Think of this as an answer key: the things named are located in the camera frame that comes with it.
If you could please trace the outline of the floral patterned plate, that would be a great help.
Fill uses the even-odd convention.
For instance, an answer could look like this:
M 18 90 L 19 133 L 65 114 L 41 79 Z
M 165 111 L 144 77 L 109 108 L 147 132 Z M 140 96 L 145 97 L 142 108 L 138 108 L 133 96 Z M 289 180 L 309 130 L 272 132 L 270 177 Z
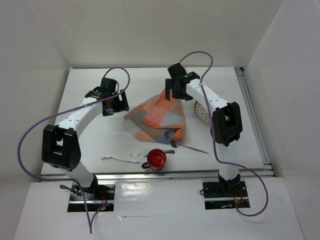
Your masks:
M 196 117 L 202 123 L 206 124 L 207 126 L 209 126 L 211 124 L 208 110 L 206 108 L 204 108 L 198 101 L 196 101 L 194 103 L 193 110 L 194 110 Z

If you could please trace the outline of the checkered orange grey cloth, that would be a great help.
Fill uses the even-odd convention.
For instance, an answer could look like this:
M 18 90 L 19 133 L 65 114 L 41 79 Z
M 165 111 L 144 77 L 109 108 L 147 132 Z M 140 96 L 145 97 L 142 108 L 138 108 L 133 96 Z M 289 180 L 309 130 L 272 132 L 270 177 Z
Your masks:
M 124 117 L 124 127 L 141 142 L 182 143 L 186 119 L 180 99 L 165 99 L 165 92 L 136 106 Z

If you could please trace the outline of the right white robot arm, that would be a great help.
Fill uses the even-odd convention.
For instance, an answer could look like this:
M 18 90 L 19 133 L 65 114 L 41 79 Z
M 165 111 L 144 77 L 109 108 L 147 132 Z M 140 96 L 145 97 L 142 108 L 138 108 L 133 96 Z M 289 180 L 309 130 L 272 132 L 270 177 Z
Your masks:
M 218 190 L 230 196 L 240 184 L 237 167 L 237 141 L 243 131 L 240 106 L 228 102 L 206 86 L 195 72 L 187 72 L 180 63 L 168 69 L 170 78 L 165 80 L 165 99 L 197 100 L 207 107 L 213 153 L 219 163 Z

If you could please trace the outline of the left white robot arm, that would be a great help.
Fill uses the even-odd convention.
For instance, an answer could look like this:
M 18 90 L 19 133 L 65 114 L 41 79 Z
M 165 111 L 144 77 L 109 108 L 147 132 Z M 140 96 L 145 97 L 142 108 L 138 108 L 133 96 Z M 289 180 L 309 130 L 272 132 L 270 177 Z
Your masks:
M 57 125 L 48 124 L 43 130 L 42 161 L 79 182 L 80 192 L 88 200 L 97 197 L 103 189 L 98 186 L 97 177 L 81 163 L 79 138 L 100 114 L 106 117 L 129 111 L 126 94 L 118 95 L 119 92 L 119 83 L 115 79 L 103 77 L 101 84 L 84 96 L 83 108 Z

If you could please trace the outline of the silver spoon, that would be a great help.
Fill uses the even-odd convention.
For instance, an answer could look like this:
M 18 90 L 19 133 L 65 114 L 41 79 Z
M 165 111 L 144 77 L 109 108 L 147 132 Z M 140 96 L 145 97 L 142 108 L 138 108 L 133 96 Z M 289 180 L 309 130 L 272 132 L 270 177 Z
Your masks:
M 207 155 L 210 154 L 209 152 L 206 152 L 206 151 L 203 151 L 203 150 L 200 150 L 200 149 L 191 147 L 191 146 L 187 146 L 187 145 L 178 143 L 178 142 L 176 142 L 176 141 L 174 141 L 174 140 L 170 140 L 170 145 L 171 145 L 173 148 L 183 147 L 183 148 L 190 149 L 190 150 L 193 150 L 193 151 L 196 151 L 196 152 L 200 152 L 200 153 L 204 153 L 204 154 L 207 154 Z

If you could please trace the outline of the silver fork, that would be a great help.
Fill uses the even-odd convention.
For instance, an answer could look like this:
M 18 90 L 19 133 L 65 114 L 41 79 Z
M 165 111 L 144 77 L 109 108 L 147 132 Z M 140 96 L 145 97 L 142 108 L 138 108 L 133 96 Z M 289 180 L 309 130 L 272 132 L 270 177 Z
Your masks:
M 139 161 L 134 161 L 134 160 L 122 160 L 122 159 L 118 159 L 112 156 L 104 156 L 101 158 L 102 161 L 106 161 L 106 160 L 115 160 L 118 162 L 123 162 L 123 163 L 131 163 L 131 164 L 140 164 Z

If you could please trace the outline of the silver knife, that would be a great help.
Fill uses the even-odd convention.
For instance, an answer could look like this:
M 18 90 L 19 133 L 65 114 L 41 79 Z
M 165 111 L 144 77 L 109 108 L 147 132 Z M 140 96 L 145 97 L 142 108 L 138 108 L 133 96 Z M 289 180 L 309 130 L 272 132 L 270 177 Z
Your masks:
M 175 154 L 176 152 L 174 150 L 164 150 L 165 154 Z M 132 153 L 130 154 L 133 158 L 145 158 L 148 155 L 148 153 Z

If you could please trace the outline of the red enamel mug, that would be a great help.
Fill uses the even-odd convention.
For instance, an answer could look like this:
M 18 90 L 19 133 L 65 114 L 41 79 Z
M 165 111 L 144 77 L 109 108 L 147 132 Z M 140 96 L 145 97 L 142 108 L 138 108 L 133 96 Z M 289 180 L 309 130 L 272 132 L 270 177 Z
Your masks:
M 158 148 L 152 149 L 146 156 L 146 162 L 141 167 L 142 169 L 151 169 L 154 172 L 161 171 L 167 161 L 166 153 Z

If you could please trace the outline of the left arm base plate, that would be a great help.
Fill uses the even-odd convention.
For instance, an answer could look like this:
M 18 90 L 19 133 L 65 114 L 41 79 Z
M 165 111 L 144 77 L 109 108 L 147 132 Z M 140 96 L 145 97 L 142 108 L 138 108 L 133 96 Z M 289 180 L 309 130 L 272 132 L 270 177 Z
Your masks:
M 108 182 L 107 184 L 100 185 L 102 192 L 92 195 L 85 193 L 85 199 L 89 212 L 96 212 L 101 208 L 102 212 L 113 212 L 114 211 L 114 198 L 116 184 Z M 67 206 L 68 213 L 80 213 L 85 212 L 84 198 L 81 194 L 80 188 L 76 184 L 72 184 L 71 187 L 60 185 L 60 189 L 69 191 L 69 200 Z

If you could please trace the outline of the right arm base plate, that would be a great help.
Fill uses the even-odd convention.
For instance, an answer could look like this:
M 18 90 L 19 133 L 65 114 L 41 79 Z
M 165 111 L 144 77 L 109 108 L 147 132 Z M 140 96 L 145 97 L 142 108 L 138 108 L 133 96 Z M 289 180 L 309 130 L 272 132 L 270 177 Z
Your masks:
M 219 182 L 203 182 L 199 194 L 204 197 L 206 210 L 222 210 L 238 208 L 250 208 L 250 201 L 246 184 L 240 184 L 229 192 L 224 192 Z

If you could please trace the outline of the aluminium frame rail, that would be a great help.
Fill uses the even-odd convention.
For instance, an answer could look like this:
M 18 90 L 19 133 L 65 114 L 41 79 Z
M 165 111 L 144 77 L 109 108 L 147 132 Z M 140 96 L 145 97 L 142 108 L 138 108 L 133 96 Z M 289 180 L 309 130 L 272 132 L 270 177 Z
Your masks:
M 257 118 L 253 111 L 249 93 L 240 72 L 233 67 L 188 67 L 188 72 L 204 75 L 204 83 L 216 94 L 229 102 L 240 106 L 243 131 L 237 143 L 237 163 L 248 168 L 261 169 L 265 175 L 270 169 L 266 148 L 262 144 L 258 131 Z M 101 83 L 103 76 L 115 79 L 125 89 L 129 107 L 133 109 L 142 102 L 160 93 L 169 77 L 165 67 L 128 68 L 126 71 L 103 68 L 72 69 L 67 77 L 61 98 L 59 111 L 79 106 L 84 96 Z M 168 157 L 164 171 L 167 173 L 182 171 L 216 171 L 219 163 L 213 154 L 212 138 L 208 125 L 202 123 L 195 115 L 194 101 L 183 102 L 186 130 L 183 144 L 209 154 L 197 152 L 184 147 L 175 149 L 175 154 Z M 112 116 L 97 116 L 83 131 L 79 139 L 81 162 L 95 174 L 142 174 L 143 159 L 134 158 L 131 154 L 146 153 L 159 148 L 168 150 L 169 145 L 141 142 L 124 127 L 124 113 Z M 120 160 L 139 161 L 140 164 L 101 160 L 112 156 Z

